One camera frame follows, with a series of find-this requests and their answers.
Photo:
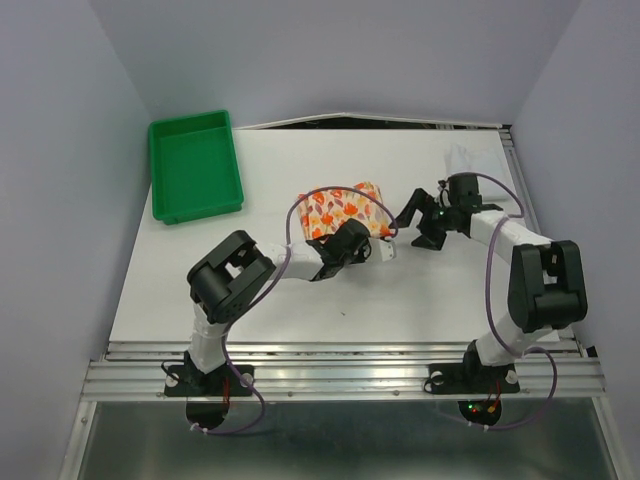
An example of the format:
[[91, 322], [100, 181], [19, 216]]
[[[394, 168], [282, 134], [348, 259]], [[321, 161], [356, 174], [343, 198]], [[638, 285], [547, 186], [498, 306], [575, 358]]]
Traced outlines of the orange floral skirt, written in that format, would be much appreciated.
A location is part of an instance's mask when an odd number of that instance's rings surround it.
[[348, 220], [357, 220], [367, 227], [373, 238], [387, 238], [394, 233], [391, 218], [381, 207], [378, 185], [361, 182], [353, 186], [364, 195], [345, 189], [328, 189], [313, 193], [297, 207], [297, 214], [306, 240], [319, 240], [335, 234]]

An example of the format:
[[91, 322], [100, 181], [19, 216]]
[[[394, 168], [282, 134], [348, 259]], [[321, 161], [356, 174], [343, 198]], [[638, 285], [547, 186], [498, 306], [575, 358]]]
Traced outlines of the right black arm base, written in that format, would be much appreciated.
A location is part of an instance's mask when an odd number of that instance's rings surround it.
[[472, 425], [493, 427], [502, 414], [502, 397], [520, 392], [515, 366], [465, 367], [462, 363], [428, 366], [423, 390], [432, 395], [458, 395], [463, 419]]

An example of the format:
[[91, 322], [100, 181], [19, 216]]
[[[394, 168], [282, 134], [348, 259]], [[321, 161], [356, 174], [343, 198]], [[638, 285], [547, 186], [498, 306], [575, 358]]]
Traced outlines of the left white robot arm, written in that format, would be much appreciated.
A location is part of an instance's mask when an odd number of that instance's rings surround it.
[[324, 240], [259, 245], [244, 230], [231, 233], [187, 274], [195, 320], [186, 353], [188, 382], [199, 393], [215, 392], [226, 363], [228, 328], [249, 311], [265, 286], [278, 279], [323, 281], [373, 253], [367, 227], [349, 220]]

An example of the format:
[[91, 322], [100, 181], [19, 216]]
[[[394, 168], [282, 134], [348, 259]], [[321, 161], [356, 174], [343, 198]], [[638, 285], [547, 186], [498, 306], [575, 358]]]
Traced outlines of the aluminium right side rail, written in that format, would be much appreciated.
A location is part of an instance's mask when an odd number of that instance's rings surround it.
[[508, 314], [493, 334], [517, 358], [550, 331], [584, 320], [587, 291], [577, 243], [549, 239], [514, 220], [505, 222], [500, 234], [510, 267]]

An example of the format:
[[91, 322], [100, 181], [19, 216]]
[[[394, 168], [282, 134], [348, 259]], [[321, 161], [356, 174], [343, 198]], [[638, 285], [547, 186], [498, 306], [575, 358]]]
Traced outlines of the white skirt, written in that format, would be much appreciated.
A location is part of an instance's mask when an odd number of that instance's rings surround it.
[[[504, 185], [507, 184], [507, 170], [495, 149], [471, 150], [460, 144], [453, 144], [445, 154], [446, 176], [455, 173], [476, 172], [486, 174]], [[484, 177], [478, 179], [479, 192], [486, 203], [506, 201], [507, 192]]]

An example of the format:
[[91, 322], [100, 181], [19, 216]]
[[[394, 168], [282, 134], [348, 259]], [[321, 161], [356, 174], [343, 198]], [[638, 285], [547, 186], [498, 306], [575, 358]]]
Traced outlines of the aluminium front rail frame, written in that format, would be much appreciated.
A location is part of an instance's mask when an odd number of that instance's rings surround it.
[[216, 437], [166, 396], [161, 364], [180, 341], [113, 341], [86, 372], [64, 479], [630, 479], [599, 361], [576, 342], [516, 366], [501, 428], [465, 426], [455, 397], [424, 391], [427, 367], [460, 343], [235, 343], [262, 409], [235, 398]]

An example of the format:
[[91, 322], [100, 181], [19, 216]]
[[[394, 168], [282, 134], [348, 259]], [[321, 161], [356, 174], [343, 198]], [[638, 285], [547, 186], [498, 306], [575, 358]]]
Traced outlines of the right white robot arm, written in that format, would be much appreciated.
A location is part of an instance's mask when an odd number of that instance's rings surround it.
[[[496, 378], [496, 368], [536, 351], [536, 342], [553, 330], [582, 321], [588, 300], [579, 246], [552, 240], [521, 224], [522, 213], [508, 214], [484, 201], [479, 187], [484, 174], [462, 172], [440, 181], [438, 196], [416, 189], [396, 217], [399, 228], [422, 217], [413, 246], [432, 251], [443, 248], [448, 233], [456, 232], [487, 248], [484, 303], [488, 333], [468, 347], [460, 366], [463, 384], [482, 390]], [[507, 312], [500, 319], [491, 304], [493, 260], [509, 268]]]

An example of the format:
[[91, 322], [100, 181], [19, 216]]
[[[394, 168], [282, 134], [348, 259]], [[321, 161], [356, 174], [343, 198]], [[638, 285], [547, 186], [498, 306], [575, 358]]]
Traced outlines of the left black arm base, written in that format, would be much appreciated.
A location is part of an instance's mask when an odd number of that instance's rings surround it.
[[187, 420], [205, 433], [224, 433], [235, 427], [225, 426], [231, 420], [231, 400], [250, 398], [252, 393], [228, 365], [209, 374], [202, 374], [183, 363], [161, 364], [165, 374], [164, 395], [186, 399]]

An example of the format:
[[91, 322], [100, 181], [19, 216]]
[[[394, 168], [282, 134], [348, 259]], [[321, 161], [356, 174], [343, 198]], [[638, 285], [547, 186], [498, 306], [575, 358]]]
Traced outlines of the green plastic bin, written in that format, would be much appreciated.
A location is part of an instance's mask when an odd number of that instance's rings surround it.
[[154, 121], [148, 145], [156, 220], [174, 225], [242, 209], [244, 192], [226, 110]]

